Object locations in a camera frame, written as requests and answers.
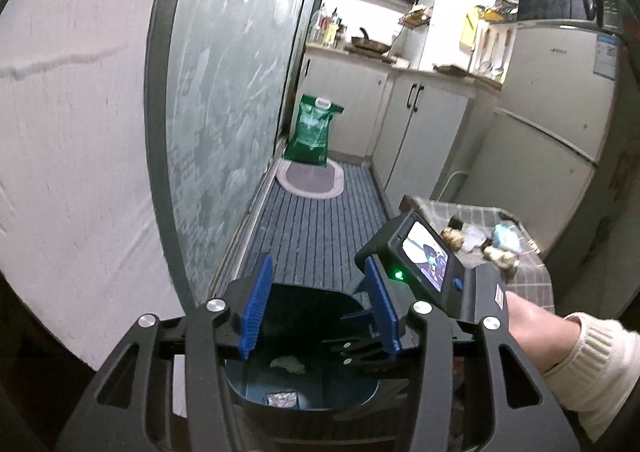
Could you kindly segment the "right hand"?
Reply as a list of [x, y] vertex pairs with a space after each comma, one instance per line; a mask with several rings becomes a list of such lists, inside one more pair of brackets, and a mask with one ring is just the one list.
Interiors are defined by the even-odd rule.
[[539, 373], [563, 362], [578, 342], [579, 321], [566, 320], [517, 294], [506, 293], [509, 331]]

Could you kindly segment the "cream knit sleeve forearm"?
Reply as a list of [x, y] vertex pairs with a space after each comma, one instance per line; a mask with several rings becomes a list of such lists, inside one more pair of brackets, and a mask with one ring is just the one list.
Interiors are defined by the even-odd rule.
[[637, 418], [639, 334], [620, 322], [575, 312], [565, 318], [580, 326], [567, 357], [544, 373], [544, 380], [564, 409], [578, 416], [591, 442], [608, 432], [619, 436], [614, 423], [623, 415]]

